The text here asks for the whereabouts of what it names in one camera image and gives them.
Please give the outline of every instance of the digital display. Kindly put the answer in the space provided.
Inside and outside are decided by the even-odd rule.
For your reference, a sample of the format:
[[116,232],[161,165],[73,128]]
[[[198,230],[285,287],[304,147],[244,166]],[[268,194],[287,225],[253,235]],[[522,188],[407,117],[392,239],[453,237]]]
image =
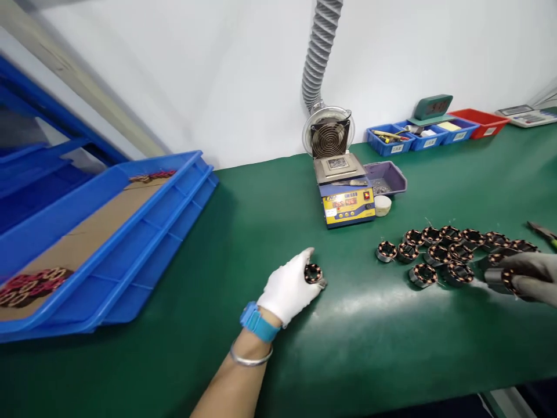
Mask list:
[[501,113],[505,116],[510,116],[518,113],[524,113],[527,111],[532,111],[530,106],[517,106],[517,107],[509,107],[508,109],[502,109]]
[[435,114],[435,113],[445,113],[449,109],[449,101],[444,100],[442,102],[431,103],[428,105],[425,114]]
[[337,170],[339,168],[345,168],[348,167],[348,162],[346,161],[346,158],[344,157],[340,157],[340,158],[332,158],[330,160],[327,160],[327,164],[329,166],[329,170]]

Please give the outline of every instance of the white container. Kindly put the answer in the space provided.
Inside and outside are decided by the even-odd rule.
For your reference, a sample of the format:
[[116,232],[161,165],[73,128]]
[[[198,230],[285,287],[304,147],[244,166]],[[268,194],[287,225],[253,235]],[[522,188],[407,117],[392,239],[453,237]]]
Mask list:
[[391,201],[387,196],[377,196],[375,201],[375,216],[383,217],[390,211]]

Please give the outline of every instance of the hand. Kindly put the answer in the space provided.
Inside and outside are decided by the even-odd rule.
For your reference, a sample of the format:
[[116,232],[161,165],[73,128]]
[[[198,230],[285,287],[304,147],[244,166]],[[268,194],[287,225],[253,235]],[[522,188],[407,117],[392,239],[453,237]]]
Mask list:
[[500,265],[515,271],[512,284],[520,294],[557,308],[557,255],[520,253],[504,258]]
[[279,267],[270,276],[257,304],[275,314],[283,322],[283,328],[302,309],[310,304],[322,290],[319,284],[308,284],[303,270],[313,254],[313,247]]

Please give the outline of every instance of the blue storage bin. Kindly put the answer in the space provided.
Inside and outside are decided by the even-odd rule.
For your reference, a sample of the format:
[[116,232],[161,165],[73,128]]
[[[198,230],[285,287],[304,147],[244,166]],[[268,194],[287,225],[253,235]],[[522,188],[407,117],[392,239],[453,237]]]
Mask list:
[[453,142],[462,142],[463,140],[470,139],[474,131],[480,127],[479,124],[475,124],[474,122],[470,122],[460,118],[456,118],[449,122],[451,122],[453,125],[460,127],[461,129],[457,131],[448,131],[446,129],[438,127],[439,129],[442,129],[445,132],[447,132],[447,136],[443,140],[442,145],[448,145]]
[[388,132],[390,134],[396,134],[401,130],[402,128],[398,127],[397,125],[380,125],[372,128],[367,128],[366,130],[367,142],[375,150],[375,152],[377,152],[379,155],[383,157],[408,152],[408,150],[412,146],[412,142],[415,139],[414,135],[402,134],[402,136],[407,136],[410,139],[408,141],[392,142],[386,144],[385,142],[377,138],[377,136],[372,132],[372,131],[383,131],[383,132]]
[[[405,120],[399,123],[395,123],[395,125],[400,127],[400,129],[404,129],[406,125],[411,125],[411,123]],[[439,128],[437,125],[428,125],[425,126],[424,129],[431,129],[433,132],[437,133],[437,135],[431,135],[422,138],[419,135],[411,134],[410,132],[407,133],[407,136],[412,136],[413,138],[415,138],[412,146],[410,147],[412,151],[421,151],[439,146],[443,143],[445,137],[447,136],[447,131]]]
[[162,170],[177,172],[34,314],[0,322],[0,342],[92,332],[139,313],[218,184],[200,151],[115,165],[0,237],[3,283],[119,194],[130,177]]

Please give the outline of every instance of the grey glove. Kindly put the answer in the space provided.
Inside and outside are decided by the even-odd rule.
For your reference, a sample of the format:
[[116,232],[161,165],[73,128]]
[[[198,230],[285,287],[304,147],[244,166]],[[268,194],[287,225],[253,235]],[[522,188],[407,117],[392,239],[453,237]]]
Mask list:
[[557,308],[557,255],[520,253],[504,258],[500,267],[515,271],[512,284],[520,294]]

